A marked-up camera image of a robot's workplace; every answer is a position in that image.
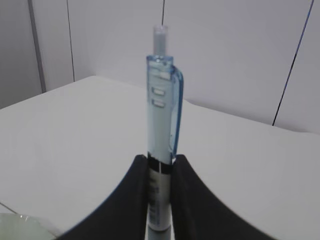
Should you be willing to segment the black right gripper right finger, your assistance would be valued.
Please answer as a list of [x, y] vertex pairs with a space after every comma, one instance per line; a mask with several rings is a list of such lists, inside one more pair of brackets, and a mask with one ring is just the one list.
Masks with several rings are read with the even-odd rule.
[[177, 240], [272, 239], [220, 201], [182, 154], [172, 167], [171, 211]]

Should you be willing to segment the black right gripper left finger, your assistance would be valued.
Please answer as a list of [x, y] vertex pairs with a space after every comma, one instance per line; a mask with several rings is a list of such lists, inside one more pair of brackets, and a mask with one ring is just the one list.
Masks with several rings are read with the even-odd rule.
[[148, 211], [148, 160], [136, 155], [107, 199], [59, 240], [143, 240]]

